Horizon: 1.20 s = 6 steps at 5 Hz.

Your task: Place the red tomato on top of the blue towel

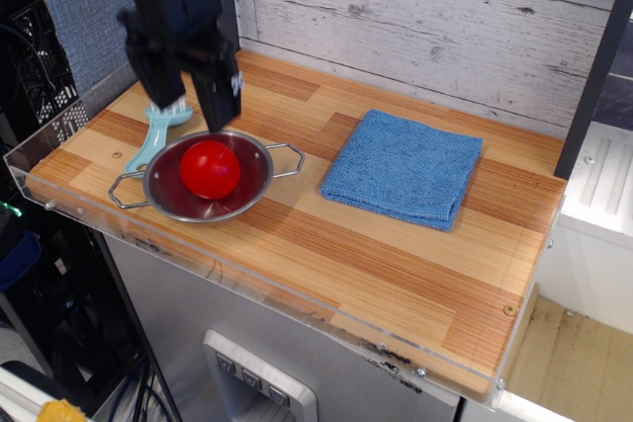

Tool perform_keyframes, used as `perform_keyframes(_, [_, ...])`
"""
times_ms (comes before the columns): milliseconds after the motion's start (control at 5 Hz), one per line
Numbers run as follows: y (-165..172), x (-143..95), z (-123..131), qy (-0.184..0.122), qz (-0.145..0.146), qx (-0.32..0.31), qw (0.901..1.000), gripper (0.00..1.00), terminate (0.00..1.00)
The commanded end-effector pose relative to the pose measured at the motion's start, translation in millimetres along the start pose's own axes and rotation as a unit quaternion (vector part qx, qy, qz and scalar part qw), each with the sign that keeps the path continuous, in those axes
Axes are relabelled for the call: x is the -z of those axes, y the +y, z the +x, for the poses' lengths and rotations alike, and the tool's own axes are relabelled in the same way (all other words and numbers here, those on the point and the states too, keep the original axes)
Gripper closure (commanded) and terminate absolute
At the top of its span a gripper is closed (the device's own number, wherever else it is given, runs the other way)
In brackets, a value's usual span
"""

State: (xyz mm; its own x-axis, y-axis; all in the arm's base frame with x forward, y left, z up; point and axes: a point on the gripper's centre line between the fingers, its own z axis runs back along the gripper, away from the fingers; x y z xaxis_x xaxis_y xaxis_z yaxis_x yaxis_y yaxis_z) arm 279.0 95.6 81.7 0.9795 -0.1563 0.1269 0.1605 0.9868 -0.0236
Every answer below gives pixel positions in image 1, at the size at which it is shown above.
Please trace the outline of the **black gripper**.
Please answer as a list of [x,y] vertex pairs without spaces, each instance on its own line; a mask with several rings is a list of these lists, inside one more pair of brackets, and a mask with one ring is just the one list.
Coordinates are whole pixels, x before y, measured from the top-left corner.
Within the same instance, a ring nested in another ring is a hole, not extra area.
[[152,103],[171,107],[185,95],[181,71],[192,76],[209,131],[241,114],[243,75],[223,35],[222,0],[134,0],[119,14],[129,62]]

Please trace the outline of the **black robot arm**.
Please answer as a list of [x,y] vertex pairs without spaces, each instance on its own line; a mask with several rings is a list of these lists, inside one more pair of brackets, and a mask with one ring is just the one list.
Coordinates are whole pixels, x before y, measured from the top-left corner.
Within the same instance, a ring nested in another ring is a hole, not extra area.
[[126,53],[151,101],[161,110],[185,93],[190,74],[209,130],[241,113],[243,80],[235,45],[222,33],[222,0],[134,0],[118,19],[127,31]]

